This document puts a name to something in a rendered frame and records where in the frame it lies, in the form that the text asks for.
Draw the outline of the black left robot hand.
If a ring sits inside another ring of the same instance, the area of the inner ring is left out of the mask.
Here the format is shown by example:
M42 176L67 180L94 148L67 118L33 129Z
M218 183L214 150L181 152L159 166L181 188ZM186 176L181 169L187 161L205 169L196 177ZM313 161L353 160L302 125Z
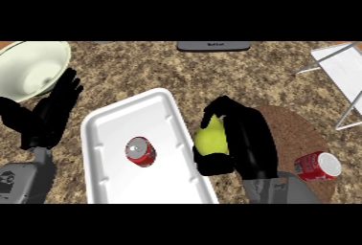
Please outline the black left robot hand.
M20 134L20 149L35 147L51 149L57 145L82 91L79 82L76 71L67 68L48 96L38 101L32 110L8 98L0 97L0 119Z

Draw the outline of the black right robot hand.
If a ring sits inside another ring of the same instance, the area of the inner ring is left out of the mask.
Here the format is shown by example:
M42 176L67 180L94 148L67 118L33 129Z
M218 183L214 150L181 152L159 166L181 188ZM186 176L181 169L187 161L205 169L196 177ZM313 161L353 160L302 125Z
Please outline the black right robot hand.
M260 111L221 96L203 109L202 129L209 125L212 116L223 117L229 154L212 153L202 156L196 147L192 147L199 173L212 176L237 171L243 180L276 178L277 151Z

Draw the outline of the yellow-green pear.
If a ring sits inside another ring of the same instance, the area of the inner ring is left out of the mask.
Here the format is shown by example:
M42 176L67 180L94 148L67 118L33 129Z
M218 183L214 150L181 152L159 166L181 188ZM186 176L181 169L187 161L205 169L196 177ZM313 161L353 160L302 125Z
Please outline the yellow-green pear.
M208 126L197 129L193 144L202 156L229 152L223 123L217 116L211 117Z

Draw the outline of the round brown placemat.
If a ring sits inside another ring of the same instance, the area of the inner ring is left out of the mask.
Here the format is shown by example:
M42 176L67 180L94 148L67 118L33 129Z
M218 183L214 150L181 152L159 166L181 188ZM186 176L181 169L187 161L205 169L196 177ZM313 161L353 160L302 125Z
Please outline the round brown placemat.
M317 151L328 152L325 140L307 120L286 108L270 105L257 106L254 109L260 111L264 117L274 140L279 159L277 177L280 171L296 176L294 161ZM302 180L302 182L320 199L320 203L328 203L335 191L336 180L314 182Z

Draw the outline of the pale green bowl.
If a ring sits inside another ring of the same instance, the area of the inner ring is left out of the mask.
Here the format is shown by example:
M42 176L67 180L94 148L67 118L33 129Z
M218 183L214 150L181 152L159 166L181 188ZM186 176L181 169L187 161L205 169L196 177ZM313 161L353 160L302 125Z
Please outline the pale green bowl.
M16 102L45 94L70 60L66 41L16 41L0 50L0 97Z

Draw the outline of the red soda can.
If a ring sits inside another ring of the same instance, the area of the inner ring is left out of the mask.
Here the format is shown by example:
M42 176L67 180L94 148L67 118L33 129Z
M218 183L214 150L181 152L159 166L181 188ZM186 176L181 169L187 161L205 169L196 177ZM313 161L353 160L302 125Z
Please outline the red soda can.
M155 149L144 137L134 137L124 149L125 157L138 167L149 167L155 161Z
M310 153L294 161L296 176L307 182L333 180L342 167L336 157L323 151Z

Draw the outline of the white rectangular tray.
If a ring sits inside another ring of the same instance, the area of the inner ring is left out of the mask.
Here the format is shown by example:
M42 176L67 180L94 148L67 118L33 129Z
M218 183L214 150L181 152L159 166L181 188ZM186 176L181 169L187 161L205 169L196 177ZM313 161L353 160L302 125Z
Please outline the white rectangular tray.
M214 204L169 91L153 88L94 110L81 125L90 204Z

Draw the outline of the dark grey appliance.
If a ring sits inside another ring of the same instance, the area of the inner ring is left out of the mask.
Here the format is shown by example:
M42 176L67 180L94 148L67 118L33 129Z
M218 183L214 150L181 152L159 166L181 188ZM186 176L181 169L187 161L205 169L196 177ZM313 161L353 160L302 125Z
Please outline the dark grey appliance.
M248 50L249 41L178 41L181 52L239 52Z

